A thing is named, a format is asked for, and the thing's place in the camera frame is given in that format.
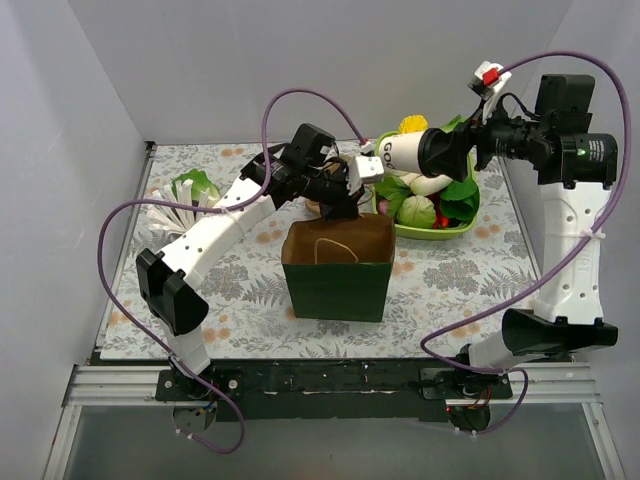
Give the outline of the brown green paper bag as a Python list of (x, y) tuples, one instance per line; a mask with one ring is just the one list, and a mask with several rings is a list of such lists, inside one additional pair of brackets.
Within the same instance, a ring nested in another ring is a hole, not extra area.
[(281, 250), (298, 318), (379, 323), (394, 265), (395, 226), (383, 215), (294, 222)]

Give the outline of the small bok choy toy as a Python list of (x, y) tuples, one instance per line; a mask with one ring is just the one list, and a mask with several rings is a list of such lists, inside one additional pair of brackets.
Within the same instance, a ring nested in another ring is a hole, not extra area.
[(211, 182), (206, 172), (195, 168), (175, 177), (172, 180), (171, 184), (173, 194), (176, 195), (177, 182), (185, 184), (189, 180), (192, 181), (191, 197), (193, 201), (198, 200), (200, 195), (205, 191), (208, 191), (208, 195), (213, 198), (214, 202), (216, 202), (220, 198), (220, 192), (217, 186)]

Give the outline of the white radish toy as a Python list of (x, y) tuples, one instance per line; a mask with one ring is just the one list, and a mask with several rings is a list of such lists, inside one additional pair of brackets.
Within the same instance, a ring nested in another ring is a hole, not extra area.
[(427, 197), (444, 190), (451, 182), (452, 179), (446, 175), (436, 177), (420, 175), (411, 181), (409, 188), (414, 195)]

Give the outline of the aluminium frame rail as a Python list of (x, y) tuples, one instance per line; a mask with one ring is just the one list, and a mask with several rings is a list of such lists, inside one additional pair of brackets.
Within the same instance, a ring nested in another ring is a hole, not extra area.
[[(529, 363), (526, 404), (578, 404), (582, 407), (604, 476), (623, 479), (624, 469), (604, 415), (600, 389), (585, 362)], [(81, 366), (72, 371), (63, 397), (58, 426), (44, 477), (60, 479), (67, 467), (71, 446), (84, 407), (170, 406), (196, 408), (201, 401), (165, 397), (173, 382), (162, 376), (160, 365)]]

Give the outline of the large napa cabbage toy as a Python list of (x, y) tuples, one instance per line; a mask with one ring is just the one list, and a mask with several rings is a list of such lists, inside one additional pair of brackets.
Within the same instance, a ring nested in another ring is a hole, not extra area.
[(459, 125), (460, 123), (463, 123), (464, 121), (465, 121), (465, 118), (461, 114), (458, 114), (454, 118), (452, 118), (449, 122), (447, 122), (445, 125), (441, 126), (440, 129), (445, 133), (449, 133), (453, 131), (457, 125)]

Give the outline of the red pepper toy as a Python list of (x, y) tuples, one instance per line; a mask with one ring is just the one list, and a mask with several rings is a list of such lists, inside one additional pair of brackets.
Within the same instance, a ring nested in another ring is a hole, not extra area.
[(440, 208), (440, 197), (432, 196), (431, 200), (434, 203), (434, 208), (436, 212), (436, 221), (433, 225), (434, 229), (447, 229), (449, 227), (449, 218), (446, 217)]

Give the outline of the yellow leafy vegetable toy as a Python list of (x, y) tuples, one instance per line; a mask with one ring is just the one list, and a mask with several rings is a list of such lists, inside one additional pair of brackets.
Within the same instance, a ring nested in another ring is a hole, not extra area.
[(397, 132), (399, 134), (417, 133), (424, 132), (428, 128), (429, 123), (423, 115), (411, 115), (401, 121)]

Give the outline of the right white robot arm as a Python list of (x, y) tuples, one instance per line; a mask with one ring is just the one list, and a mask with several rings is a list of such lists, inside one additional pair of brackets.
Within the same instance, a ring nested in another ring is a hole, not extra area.
[(610, 347), (615, 326), (603, 320), (599, 297), (603, 218), (617, 175), (618, 147), (610, 134), (589, 130), (595, 80), (546, 74), (535, 109), (511, 118), (498, 105), (476, 135), (477, 164), (494, 157), (525, 160), (537, 172), (544, 203), (543, 286), (532, 309), (505, 311), (499, 332), (464, 346), (452, 373), (454, 389), (475, 397), (489, 372), (579, 350)]

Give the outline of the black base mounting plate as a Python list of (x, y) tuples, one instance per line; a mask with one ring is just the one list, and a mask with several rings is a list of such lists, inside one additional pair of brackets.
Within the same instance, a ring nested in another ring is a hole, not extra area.
[(414, 418), (444, 422), (448, 400), (507, 400), (506, 376), (430, 358), (216, 360), (203, 378), (247, 420)]

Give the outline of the purple onion toy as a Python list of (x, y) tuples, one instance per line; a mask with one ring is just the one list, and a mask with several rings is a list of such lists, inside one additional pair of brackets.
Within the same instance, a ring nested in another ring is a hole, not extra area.
[(385, 215), (390, 218), (394, 218), (396, 214), (396, 205), (385, 198), (379, 200), (377, 203), (377, 212), (380, 215)]

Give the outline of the white paper coffee cup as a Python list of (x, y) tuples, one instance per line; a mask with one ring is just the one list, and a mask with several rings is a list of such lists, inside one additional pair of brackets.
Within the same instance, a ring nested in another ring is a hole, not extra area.
[(381, 136), (377, 143), (377, 155), (381, 158), (386, 173), (422, 174), (419, 147), (425, 131), (404, 133), (390, 132)]

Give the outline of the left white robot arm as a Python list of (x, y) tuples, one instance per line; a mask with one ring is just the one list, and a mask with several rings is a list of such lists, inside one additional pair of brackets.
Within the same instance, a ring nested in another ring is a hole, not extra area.
[(334, 144), (325, 130), (300, 125), (291, 141), (266, 148), (243, 166), (216, 203), (188, 203), (195, 222), (177, 239), (137, 255), (141, 297), (161, 321), (170, 364), (180, 373), (178, 387), (188, 398), (200, 400), (212, 390), (201, 327), (209, 306), (198, 289), (227, 251), (297, 198), (319, 203), (326, 219), (357, 214), (362, 177), (356, 161), (340, 156)]

